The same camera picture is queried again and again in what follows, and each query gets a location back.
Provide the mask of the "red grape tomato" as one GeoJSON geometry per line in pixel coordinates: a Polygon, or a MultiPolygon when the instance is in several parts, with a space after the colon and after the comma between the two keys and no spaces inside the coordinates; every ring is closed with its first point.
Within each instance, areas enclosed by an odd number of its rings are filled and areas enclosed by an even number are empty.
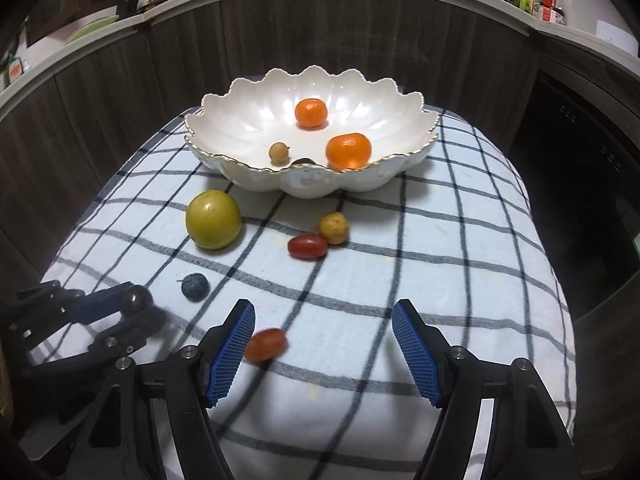
{"type": "Polygon", "coordinates": [[[328,252],[328,242],[318,234],[308,233],[288,241],[288,254],[303,260],[318,260],[328,252]]]}
{"type": "Polygon", "coordinates": [[[288,348],[285,332],[280,328],[268,328],[256,333],[248,342],[244,358],[248,362],[261,363],[277,359],[288,348]]]}

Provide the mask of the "green round apple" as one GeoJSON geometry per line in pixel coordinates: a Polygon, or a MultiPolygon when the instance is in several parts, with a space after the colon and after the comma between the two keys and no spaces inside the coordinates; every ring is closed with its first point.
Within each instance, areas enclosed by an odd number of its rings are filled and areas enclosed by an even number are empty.
{"type": "Polygon", "coordinates": [[[203,249],[218,250],[232,244],[242,229],[241,211],[226,192],[208,190],[186,208],[186,232],[203,249]]]}

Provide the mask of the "white scalloped ceramic bowl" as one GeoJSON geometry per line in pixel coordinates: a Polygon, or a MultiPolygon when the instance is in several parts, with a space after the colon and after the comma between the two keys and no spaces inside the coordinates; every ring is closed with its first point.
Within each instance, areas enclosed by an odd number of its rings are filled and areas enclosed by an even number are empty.
{"type": "Polygon", "coordinates": [[[273,68],[258,80],[236,78],[224,94],[203,96],[184,118],[184,142],[201,164],[240,188],[314,200],[336,191],[370,192],[419,165],[435,145],[440,118],[421,93],[402,93],[390,78],[368,81],[356,68],[336,75],[317,65],[299,74],[273,68]],[[320,128],[297,125],[294,108],[308,98],[326,103],[320,128]],[[326,144],[353,132],[370,140],[369,163],[331,169],[326,144]],[[281,167],[268,155],[276,142],[290,148],[281,167]]]}

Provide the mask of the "white blue checked cloth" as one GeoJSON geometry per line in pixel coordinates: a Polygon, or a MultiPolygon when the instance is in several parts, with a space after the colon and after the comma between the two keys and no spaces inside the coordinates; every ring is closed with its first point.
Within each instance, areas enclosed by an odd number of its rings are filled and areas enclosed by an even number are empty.
{"type": "Polygon", "coordinates": [[[320,200],[241,190],[198,163],[185,132],[176,118],[127,160],[46,275],[84,292],[147,287],[167,322],[140,362],[196,344],[240,299],[254,304],[258,330],[285,332],[282,356],[241,365],[210,414],[236,478],[413,476],[437,412],[416,392],[390,328],[390,309],[405,298],[450,344],[492,362],[530,359],[574,426],[566,299],[522,179],[480,130],[442,115],[421,165],[376,191],[320,200]],[[208,190],[228,193],[242,216],[239,236],[218,250],[196,246],[184,221],[208,190]],[[331,211],[348,220],[348,240],[318,260],[290,256],[288,241],[318,234],[331,211]],[[209,281],[203,301],[181,292],[191,273],[209,281]]]}

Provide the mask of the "yellow-brown small round fruit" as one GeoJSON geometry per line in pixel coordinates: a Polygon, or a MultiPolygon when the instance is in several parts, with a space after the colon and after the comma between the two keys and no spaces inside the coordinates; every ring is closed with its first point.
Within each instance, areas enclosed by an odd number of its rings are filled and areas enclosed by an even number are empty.
{"type": "Polygon", "coordinates": [[[350,225],[344,214],[331,211],[318,223],[318,234],[330,245],[341,245],[349,238],[350,225]]]}

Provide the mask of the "dark blue plum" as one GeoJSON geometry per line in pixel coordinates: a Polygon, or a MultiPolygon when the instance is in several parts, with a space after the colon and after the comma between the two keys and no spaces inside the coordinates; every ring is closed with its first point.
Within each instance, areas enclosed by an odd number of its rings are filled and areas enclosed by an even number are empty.
{"type": "Polygon", "coordinates": [[[192,302],[203,301],[209,294],[210,285],[205,275],[201,273],[191,273],[180,281],[180,288],[183,296],[192,302]]]}

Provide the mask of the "grey kitchen countertop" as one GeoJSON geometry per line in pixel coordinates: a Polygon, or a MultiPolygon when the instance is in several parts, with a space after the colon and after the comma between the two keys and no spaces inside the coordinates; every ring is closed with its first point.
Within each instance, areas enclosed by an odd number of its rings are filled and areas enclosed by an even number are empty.
{"type": "MultiPolygon", "coordinates": [[[[55,52],[1,92],[1,116],[12,110],[53,75],[90,53],[124,39],[143,26],[170,20],[206,4],[224,0],[171,0],[133,18],[119,21],[55,52]]],[[[590,84],[639,113],[639,59],[609,42],[568,26],[536,20],[502,0],[432,0],[451,4],[538,41],[542,55],[567,67],[590,84]]]]}

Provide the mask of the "small orange mandarin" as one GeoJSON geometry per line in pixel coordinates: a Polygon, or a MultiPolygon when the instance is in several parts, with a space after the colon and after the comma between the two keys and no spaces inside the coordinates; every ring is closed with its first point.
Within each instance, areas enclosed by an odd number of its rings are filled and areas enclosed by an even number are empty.
{"type": "Polygon", "coordinates": [[[326,103],[320,99],[308,98],[299,101],[294,108],[294,115],[299,127],[315,129],[322,127],[328,119],[326,103]]]}

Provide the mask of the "small tan longan fruit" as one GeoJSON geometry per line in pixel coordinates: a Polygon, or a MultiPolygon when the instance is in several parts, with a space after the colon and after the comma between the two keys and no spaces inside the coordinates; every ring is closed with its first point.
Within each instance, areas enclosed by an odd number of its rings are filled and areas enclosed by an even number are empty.
{"type": "Polygon", "coordinates": [[[284,166],[290,160],[290,148],[283,142],[273,143],[268,151],[273,166],[284,166]]]}

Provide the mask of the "large orange mandarin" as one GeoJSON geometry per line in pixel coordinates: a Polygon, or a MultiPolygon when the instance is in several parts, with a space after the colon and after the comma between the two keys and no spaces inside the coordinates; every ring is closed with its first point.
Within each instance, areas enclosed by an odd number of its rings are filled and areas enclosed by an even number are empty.
{"type": "Polygon", "coordinates": [[[371,154],[370,140],[358,132],[334,136],[326,144],[326,161],[331,169],[337,171],[367,166],[371,154]]]}

